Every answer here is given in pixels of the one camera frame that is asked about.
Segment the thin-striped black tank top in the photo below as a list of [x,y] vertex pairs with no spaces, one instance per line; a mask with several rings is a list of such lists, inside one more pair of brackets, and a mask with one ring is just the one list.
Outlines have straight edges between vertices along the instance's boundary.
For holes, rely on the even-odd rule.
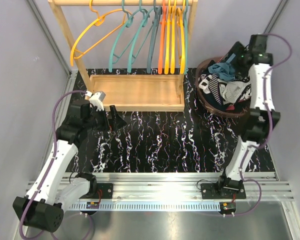
[[247,101],[251,98],[250,78],[236,78],[233,81],[224,81],[218,78],[218,91],[211,94],[220,105]]

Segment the blue tank top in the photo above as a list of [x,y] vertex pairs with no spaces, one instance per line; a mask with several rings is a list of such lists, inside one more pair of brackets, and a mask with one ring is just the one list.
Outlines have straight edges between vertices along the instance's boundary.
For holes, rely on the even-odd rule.
[[207,69],[210,74],[217,74],[218,77],[226,82],[235,80],[235,69],[231,64],[231,61],[236,57],[235,53],[230,56],[221,57],[216,63],[209,66]]

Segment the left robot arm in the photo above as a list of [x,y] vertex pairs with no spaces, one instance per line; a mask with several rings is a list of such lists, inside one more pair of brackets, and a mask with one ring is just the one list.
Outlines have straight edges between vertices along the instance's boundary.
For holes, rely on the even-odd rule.
[[20,222],[20,234],[24,226],[54,233],[60,227],[64,213],[78,199],[102,195],[96,177],[87,172],[79,172],[62,191],[58,191],[58,187],[90,131],[116,131],[126,124],[115,105],[106,111],[98,109],[96,101],[86,99],[70,104],[62,124],[55,130],[50,155],[38,178],[25,196],[17,196],[12,203]]

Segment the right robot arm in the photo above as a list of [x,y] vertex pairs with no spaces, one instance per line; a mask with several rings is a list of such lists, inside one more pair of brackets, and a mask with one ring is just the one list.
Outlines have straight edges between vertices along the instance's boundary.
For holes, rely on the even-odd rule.
[[238,76],[249,77],[251,94],[232,159],[214,185],[216,193],[223,199],[244,193],[243,174],[248,163],[255,150],[266,145],[281,117],[272,101],[273,55],[267,52],[267,40],[266,34],[253,34],[248,47],[232,48],[230,52],[235,57],[227,57]]

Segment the black white wide-striped tank top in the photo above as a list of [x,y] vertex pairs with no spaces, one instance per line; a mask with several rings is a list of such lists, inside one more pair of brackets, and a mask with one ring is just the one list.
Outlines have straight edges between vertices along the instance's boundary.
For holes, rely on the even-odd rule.
[[219,76],[216,73],[202,74],[198,79],[199,88],[205,94],[217,93],[219,89]]

